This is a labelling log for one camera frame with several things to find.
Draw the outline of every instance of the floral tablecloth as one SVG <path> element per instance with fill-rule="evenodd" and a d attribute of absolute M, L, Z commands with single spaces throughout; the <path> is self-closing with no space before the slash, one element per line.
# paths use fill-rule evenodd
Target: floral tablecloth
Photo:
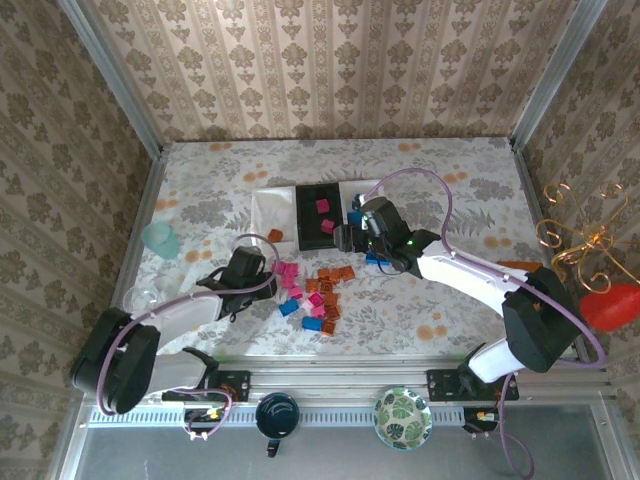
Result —
<path fill-rule="evenodd" d="M 187 143 L 171 147 L 153 220 L 181 239 L 165 261 L 145 249 L 137 285 L 155 284 L 171 298 L 227 263 L 230 245 L 250 224 L 256 188 L 382 178 L 425 167 L 454 196 L 450 242 L 497 260 L 541 261 L 534 226 L 506 139 L 318 140 Z M 385 186 L 412 229 L 439 232 L 446 197 L 433 181 L 401 176 Z M 337 250 L 285 254 L 301 266 L 301 284 L 319 268 L 352 265 L 356 279 L 336 288 L 342 318 L 328 337 L 301 327 L 303 312 L 277 312 L 284 293 L 255 303 L 235 323 L 187 332 L 166 353 L 193 346 L 218 355 L 463 355 L 504 336 L 502 320 L 480 302 L 408 274 L 385 276 L 364 255 Z"/>

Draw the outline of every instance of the teal cup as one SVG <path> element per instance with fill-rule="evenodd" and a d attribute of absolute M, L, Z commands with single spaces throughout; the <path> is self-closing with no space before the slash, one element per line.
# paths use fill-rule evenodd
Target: teal cup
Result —
<path fill-rule="evenodd" d="M 167 222 L 152 222 L 142 230 L 142 242 L 153 253 L 172 260 L 180 253 L 180 240 Z"/>

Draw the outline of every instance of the green leaf bowl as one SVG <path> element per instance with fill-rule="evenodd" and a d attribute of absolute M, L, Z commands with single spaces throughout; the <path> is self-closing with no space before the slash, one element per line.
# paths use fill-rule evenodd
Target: green leaf bowl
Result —
<path fill-rule="evenodd" d="M 376 402 L 373 425 L 385 445 L 409 452 L 427 441 L 433 421 L 424 398 L 408 388 L 395 387 Z"/>

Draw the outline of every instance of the black mug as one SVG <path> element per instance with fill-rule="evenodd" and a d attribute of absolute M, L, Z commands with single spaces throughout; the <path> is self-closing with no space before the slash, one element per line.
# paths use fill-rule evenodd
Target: black mug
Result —
<path fill-rule="evenodd" d="M 300 409 L 296 401 L 286 393 L 270 393 L 256 408 L 258 430 L 269 439 L 267 457 L 278 453 L 280 440 L 288 436 L 298 425 Z"/>

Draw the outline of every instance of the wall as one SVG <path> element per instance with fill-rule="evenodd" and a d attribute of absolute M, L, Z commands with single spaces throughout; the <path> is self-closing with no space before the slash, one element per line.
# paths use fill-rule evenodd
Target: wall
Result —
<path fill-rule="evenodd" d="M 54 1 L 0 1 L 0 478 L 43 478 L 150 160 Z"/>
<path fill-rule="evenodd" d="M 602 223 L 620 206 L 599 196 L 604 180 L 620 183 L 631 204 L 613 221 L 620 240 L 640 240 L 640 2 L 609 1 L 555 100 L 527 145 L 532 177 L 538 191 L 550 182 L 565 181 L 575 190 L 587 221 L 575 203 L 547 213 L 570 227 Z M 578 237 L 564 236 L 568 244 Z M 617 244 L 614 256 L 640 276 L 640 244 Z M 628 281 L 604 255 L 595 259 L 587 276 L 599 269 L 618 281 Z M 603 336 L 612 383 L 640 453 L 640 322 Z"/>
<path fill-rule="evenodd" d="M 165 142 L 509 135 L 574 0 L 90 0 Z"/>

